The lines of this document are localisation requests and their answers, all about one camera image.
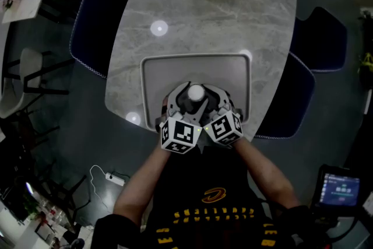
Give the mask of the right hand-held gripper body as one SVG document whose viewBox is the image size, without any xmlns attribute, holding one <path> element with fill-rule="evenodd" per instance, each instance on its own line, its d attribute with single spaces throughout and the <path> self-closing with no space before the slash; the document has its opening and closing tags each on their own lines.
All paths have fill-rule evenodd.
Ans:
<svg viewBox="0 0 373 249">
<path fill-rule="evenodd" d="M 210 113 L 203 129 L 215 143 L 230 146 L 243 137 L 241 110 L 234 107 L 230 96 L 226 94 L 218 109 Z"/>
</svg>

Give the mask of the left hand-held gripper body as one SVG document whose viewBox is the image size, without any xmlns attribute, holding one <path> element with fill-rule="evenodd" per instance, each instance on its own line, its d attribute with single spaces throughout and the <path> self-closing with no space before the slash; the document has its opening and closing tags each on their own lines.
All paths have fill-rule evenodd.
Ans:
<svg viewBox="0 0 373 249">
<path fill-rule="evenodd" d="M 165 97 L 159 123 L 160 147 L 169 152 L 186 154 L 196 146 L 202 127 L 168 117 L 167 101 Z"/>
</svg>

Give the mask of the white round ball object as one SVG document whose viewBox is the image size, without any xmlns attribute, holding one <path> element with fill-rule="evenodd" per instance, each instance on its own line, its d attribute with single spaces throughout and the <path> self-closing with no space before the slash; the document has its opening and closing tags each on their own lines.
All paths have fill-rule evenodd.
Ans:
<svg viewBox="0 0 373 249">
<path fill-rule="evenodd" d="M 187 95 L 190 101 L 200 102 L 205 96 L 205 90 L 202 85 L 193 84 L 188 88 Z"/>
</svg>

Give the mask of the grey rectangular tray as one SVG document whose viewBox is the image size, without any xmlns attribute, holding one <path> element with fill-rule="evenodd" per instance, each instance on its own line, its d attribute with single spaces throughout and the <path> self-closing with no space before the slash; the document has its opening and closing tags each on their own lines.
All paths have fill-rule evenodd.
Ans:
<svg viewBox="0 0 373 249">
<path fill-rule="evenodd" d="M 155 130 L 161 102 L 177 86 L 185 83 L 206 83 L 227 93 L 235 108 L 242 110 L 242 124 L 250 118 L 251 60 L 247 50 L 239 53 L 204 53 L 146 57 L 140 63 L 144 124 Z"/>
</svg>

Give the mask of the person's left forearm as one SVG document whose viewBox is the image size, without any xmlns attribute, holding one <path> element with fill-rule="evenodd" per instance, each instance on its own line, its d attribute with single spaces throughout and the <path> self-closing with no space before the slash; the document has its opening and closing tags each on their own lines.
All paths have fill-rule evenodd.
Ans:
<svg viewBox="0 0 373 249">
<path fill-rule="evenodd" d="M 144 164 L 131 177 L 122 190 L 114 205 L 113 214 L 121 215 L 138 227 L 170 157 L 171 152 L 161 148 L 160 144 L 154 148 Z"/>
</svg>

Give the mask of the person's right forearm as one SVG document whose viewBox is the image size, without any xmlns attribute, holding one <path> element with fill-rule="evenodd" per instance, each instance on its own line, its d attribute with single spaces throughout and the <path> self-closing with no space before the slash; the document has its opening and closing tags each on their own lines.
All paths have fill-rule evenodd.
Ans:
<svg viewBox="0 0 373 249">
<path fill-rule="evenodd" d="M 266 199 L 287 209 L 300 205 L 294 188 L 283 172 L 246 138 L 234 142 L 234 149 L 247 165 L 247 169 Z"/>
</svg>

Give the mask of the person's dark jersey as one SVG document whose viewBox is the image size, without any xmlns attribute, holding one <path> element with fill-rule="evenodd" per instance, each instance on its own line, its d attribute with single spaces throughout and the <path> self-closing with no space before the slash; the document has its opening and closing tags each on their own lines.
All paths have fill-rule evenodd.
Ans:
<svg viewBox="0 0 373 249">
<path fill-rule="evenodd" d="M 110 215 L 91 249 L 320 249 L 325 235 L 306 206 L 266 216 L 247 168 L 231 149 L 172 154 L 157 183 L 146 228 Z"/>
</svg>

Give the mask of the dark blue chair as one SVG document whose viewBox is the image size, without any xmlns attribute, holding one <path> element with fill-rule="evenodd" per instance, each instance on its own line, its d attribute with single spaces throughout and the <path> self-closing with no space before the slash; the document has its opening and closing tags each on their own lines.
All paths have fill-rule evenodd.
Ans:
<svg viewBox="0 0 373 249">
<path fill-rule="evenodd" d="M 128 0 L 82 0 L 69 42 L 71 56 L 106 79 L 112 48 Z"/>
<path fill-rule="evenodd" d="M 255 137 L 292 138 L 303 122 L 314 90 L 314 74 L 290 52 L 276 93 Z"/>
<path fill-rule="evenodd" d="M 305 20 L 295 19 L 290 51 L 313 72 L 343 68 L 347 29 L 330 12 L 316 7 Z"/>
</svg>

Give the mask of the white power strip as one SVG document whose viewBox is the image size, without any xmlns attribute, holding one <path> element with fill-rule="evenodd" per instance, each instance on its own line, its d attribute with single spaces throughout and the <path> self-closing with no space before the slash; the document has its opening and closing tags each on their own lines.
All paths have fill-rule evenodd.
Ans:
<svg viewBox="0 0 373 249">
<path fill-rule="evenodd" d="M 121 187 L 125 185 L 125 180 L 123 178 L 115 176 L 114 174 L 111 174 L 111 173 L 106 173 L 105 179 Z"/>
</svg>

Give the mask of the black tablet screen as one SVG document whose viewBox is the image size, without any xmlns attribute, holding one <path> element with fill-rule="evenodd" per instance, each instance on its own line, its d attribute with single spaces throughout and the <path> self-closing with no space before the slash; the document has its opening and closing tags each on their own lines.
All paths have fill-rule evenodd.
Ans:
<svg viewBox="0 0 373 249">
<path fill-rule="evenodd" d="M 356 170 L 321 165 L 311 210 L 319 216 L 352 217 L 361 207 L 362 176 Z"/>
</svg>

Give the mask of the beige chair with black legs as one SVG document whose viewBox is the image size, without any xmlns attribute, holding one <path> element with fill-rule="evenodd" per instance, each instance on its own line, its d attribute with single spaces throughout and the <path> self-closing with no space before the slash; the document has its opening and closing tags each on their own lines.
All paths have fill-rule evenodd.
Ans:
<svg viewBox="0 0 373 249">
<path fill-rule="evenodd" d="M 43 88 L 42 76 L 57 69 L 69 66 L 74 59 L 43 66 L 44 57 L 51 51 L 38 52 L 30 48 L 23 49 L 18 60 L 8 63 L 8 67 L 19 66 L 17 75 L 6 73 L 3 76 L 3 89 L 0 96 L 0 118 L 6 119 L 17 112 L 27 109 L 45 94 L 67 95 L 68 90 Z"/>
</svg>

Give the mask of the neon yellow bag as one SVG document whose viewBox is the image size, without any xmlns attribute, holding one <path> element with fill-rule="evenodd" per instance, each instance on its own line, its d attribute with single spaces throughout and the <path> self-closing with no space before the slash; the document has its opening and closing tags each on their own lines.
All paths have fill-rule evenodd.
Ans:
<svg viewBox="0 0 373 249">
<path fill-rule="evenodd" d="M 364 57 L 360 61 L 358 73 L 367 73 L 373 75 L 373 55 L 370 52 L 366 52 L 364 54 Z"/>
</svg>

